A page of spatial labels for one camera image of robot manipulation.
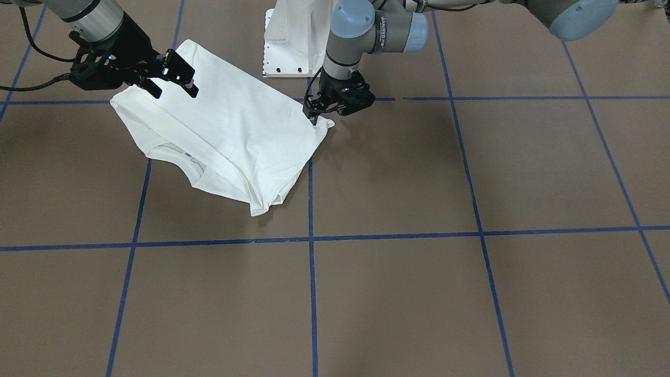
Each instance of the brown floor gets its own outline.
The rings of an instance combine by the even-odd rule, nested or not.
[[[119,3],[158,50],[179,25],[260,77],[274,0]],[[116,91],[2,93],[0,375],[670,376],[663,11],[622,5],[569,54],[516,5],[435,22],[419,53],[364,57],[386,101],[335,117],[254,218],[167,162],[149,175]],[[22,62],[15,7],[0,33],[2,85],[68,69]]]

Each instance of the light blue joint cap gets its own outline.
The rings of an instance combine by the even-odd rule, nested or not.
[[[618,3],[618,0],[580,0],[556,17],[549,31],[565,42],[584,38],[612,16]]]
[[[421,50],[427,40],[428,20],[422,13],[412,13],[412,24],[409,27],[409,36],[403,54]]]
[[[375,24],[375,7],[369,0],[339,0],[330,30],[340,38],[356,38]]]

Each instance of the white cloth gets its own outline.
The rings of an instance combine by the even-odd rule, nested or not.
[[[302,105],[187,40],[177,52],[196,70],[200,92],[154,80],[154,99],[137,87],[111,104],[144,154],[178,165],[191,185],[251,205],[251,215],[281,204],[335,123],[316,126]]]

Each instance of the white bracket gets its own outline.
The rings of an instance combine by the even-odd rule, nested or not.
[[[263,76],[312,77],[326,55],[336,0],[277,0],[265,12]]]

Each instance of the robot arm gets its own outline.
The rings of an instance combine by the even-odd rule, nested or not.
[[[364,53],[414,52],[423,48],[431,10],[463,11],[494,0],[340,0],[333,12],[316,96],[305,94],[304,113],[349,115],[370,107],[375,96],[358,72]],[[499,0],[526,7],[563,41],[583,38],[614,13],[618,0]]]
[[[17,5],[43,3],[71,28],[79,45],[68,80],[81,89],[116,89],[137,85],[155,98],[162,90],[150,78],[180,85],[195,98],[195,70],[174,50],[160,54],[149,36],[115,0],[12,0]]]

